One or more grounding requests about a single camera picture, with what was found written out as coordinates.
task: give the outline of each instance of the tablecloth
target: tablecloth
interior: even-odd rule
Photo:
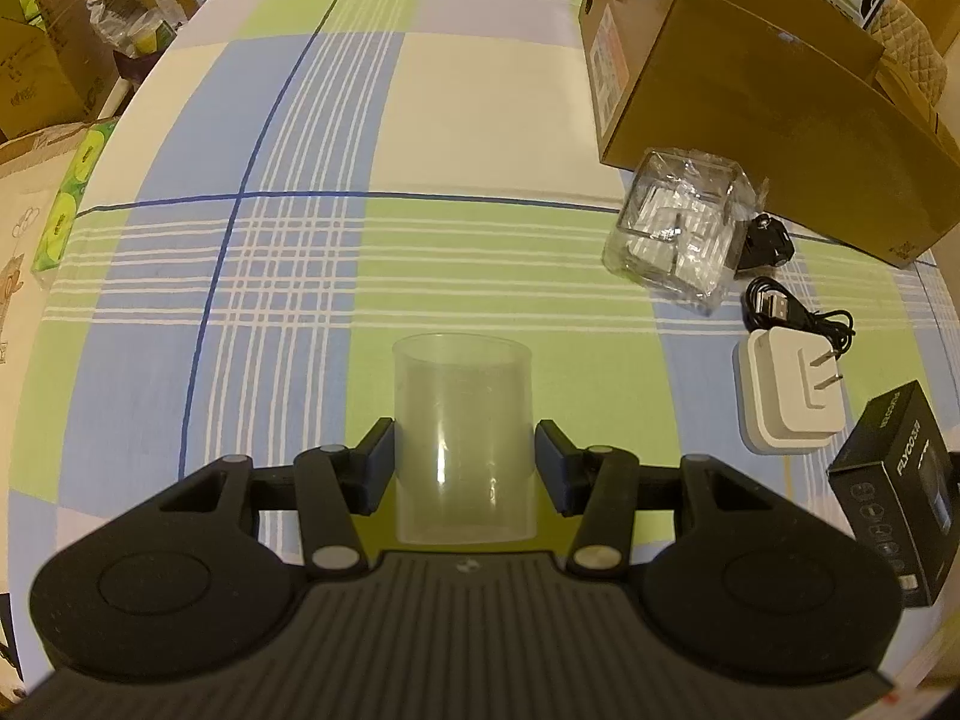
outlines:
[[[704,319],[600,264],[626,176],[597,160],[578,2],[210,0],[184,28],[94,172],[20,398],[28,683],[47,664],[26,598],[52,552],[224,453],[355,442],[392,413],[391,345],[416,332],[515,338],[535,418],[574,442],[653,464],[709,452],[846,527],[826,474],[846,433],[793,457],[741,440],[737,293]],[[960,324],[933,260],[895,271],[791,230],[779,278],[856,315],[848,429],[915,378],[960,425]],[[575,523],[539,505],[521,546],[563,550]],[[395,543],[393,513],[388,490],[358,523],[368,549]],[[291,517],[261,538],[296,557]],[[670,538],[667,514],[640,517],[636,557]],[[891,673],[942,616],[901,626]]]

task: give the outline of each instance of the white charger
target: white charger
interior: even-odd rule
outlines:
[[[843,430],[843,376],[833,346],[815,333],[755,330],[737,351],[741,409],[751,448],[803,454],[829,445]]]

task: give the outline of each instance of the clear plastic container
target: clear plastic container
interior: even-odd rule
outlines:
[[[536,534],[530,358],[521,343],[460,333],[394,345],[400,541]]]
[[[709,314],[726,295],[750,220],[763,210],[740,165],[698,151],[648,151],[607,237],[612,274],[648,282]]]

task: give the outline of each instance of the clear cup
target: clear cup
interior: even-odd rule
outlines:
[[[530,358],[521,343],[464,333],[394,344],[399,541],[536,536]]]

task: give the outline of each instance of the plug prong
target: plug prong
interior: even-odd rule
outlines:
[[[833,360],[833,359],[834,359],[833,352],[827,352],[822,357],[818,357],[813,362],[810,362],[810,365],[812,365],[813,367],[817,367],[818,365],[822,365],[824,362],[827,362],[827,360]]]
[[[827,389],[831,384],[836,384],[843,378],[843,375],[840,373],[830,376],[829,379],[824,379],[820,384],[814,384],[813,389]]]

